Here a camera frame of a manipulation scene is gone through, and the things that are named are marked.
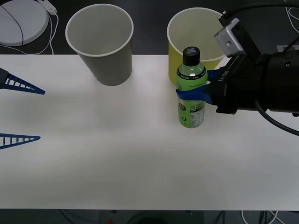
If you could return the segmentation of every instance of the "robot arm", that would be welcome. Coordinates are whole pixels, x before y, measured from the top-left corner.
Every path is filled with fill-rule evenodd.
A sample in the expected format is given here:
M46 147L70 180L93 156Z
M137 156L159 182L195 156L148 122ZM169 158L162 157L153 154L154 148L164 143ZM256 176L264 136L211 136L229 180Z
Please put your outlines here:
M222 17L219 20L224 28L215 39L231 59L210 84L191 91L177 90L178 97L204 100L216 105L218 113L258 110L268 121L286 130L288 127L270 120L265 111L291 112L294 116L299 113L299 50L288 51L299 37L283 52L262 55L238 19L228 22L227 17ZM299 135L290 128L286 131Z

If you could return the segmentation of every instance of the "plastic bottle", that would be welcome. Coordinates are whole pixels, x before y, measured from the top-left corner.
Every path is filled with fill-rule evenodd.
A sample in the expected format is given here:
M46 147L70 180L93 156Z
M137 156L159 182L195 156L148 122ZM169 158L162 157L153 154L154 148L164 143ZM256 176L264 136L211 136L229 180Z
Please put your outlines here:
M197 47L188 47L183 51L183 63L176 74L177 89L192 90L207 82L206 68L200 64L200 51ZM198 127L204 120L205 102L178 99L178 117L180 123L188 128Z

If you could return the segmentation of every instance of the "black bottle cap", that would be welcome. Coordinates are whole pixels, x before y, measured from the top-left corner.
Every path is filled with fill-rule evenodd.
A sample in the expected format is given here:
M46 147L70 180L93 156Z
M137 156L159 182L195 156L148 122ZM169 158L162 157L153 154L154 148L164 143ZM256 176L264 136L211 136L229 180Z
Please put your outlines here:
M183 51L183 64L195 66L200 62L200 50L197 47L188 47Z

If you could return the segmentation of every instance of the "white table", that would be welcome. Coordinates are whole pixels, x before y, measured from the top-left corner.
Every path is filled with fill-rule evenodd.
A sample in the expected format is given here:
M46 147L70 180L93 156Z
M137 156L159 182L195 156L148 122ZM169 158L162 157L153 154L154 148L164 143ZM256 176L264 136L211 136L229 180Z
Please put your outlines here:
M167 56L133 56L116 87L78 56L1 55L0 67L46 91L0 90L0 132L41 136L0 151L0 208L299 210L299 138L210 105L199 128L181 126Z

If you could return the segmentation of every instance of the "black floor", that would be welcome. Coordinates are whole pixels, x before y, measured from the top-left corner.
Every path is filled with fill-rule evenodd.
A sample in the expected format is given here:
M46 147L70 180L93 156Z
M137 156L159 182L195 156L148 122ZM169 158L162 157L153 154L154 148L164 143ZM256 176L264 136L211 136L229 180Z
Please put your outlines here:
M243 224L240 211L135 211L120 210L0 210L0 224ZM245 211L249 224L265 223L260 211ZM299 213L280 211L285 224L298 224ZM272 215L267 212L267 221Z

